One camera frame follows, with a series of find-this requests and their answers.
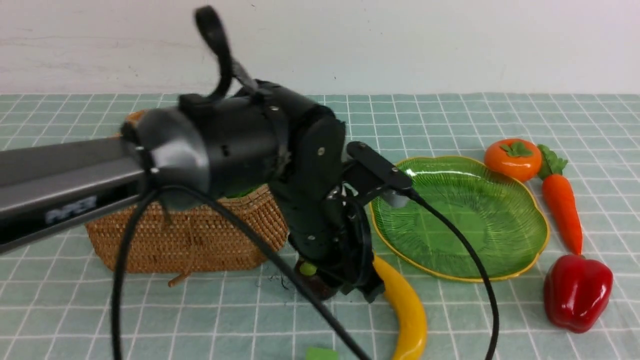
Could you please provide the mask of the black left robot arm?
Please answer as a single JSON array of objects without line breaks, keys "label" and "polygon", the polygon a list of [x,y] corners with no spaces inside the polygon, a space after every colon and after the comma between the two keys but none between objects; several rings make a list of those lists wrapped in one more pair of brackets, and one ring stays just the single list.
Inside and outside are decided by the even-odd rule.
[{"label": "black left robot arm", "polygon": [[115,137],[1,153],[1,251],[122,210],[155,192],[170,210],[266,184],[289,241],[320,278],[368,302],[384,292],[362,207],[374,199],[365,143],[324,105],[272,82],[230,98],[182,95]]}]

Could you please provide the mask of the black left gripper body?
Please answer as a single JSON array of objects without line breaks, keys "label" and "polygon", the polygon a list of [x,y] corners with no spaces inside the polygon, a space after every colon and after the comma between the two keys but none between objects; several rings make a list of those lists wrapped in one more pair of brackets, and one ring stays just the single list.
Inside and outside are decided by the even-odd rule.
[{"label": "black left gripper body", "polygon": [[345,123],[333,116],[304,121],[272,194],[295,250],[332,280],[358,281],[371,268],[371,253],[362,248],[355,210],[345,199],[345,136]]}]

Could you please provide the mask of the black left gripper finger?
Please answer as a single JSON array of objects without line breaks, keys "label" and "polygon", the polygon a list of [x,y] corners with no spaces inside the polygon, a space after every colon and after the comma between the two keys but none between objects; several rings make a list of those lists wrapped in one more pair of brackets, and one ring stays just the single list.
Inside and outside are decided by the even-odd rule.
[{"label": "black left gripper finger", "polygon": [[347,296],[350,292],[360,292],[366,303],[372,304],[386,291],[386,285],[373,265],[368,265],[361,273],[356,284],[344,283],[340,287],[341,294]]},{"label": "black left gripper finger", "polygon": [[338,281],[336,278],[334,278],[333,276],[329,276],[327,275],[325,272],[320,271],[319,269],[317,270],[318,274],[320,275],[320,277],[323,279],[323,281],[329,285],[330,287],[337,289],[337,292],[340,291],[340,287],[342,287],[343,283],[341,281]]}]

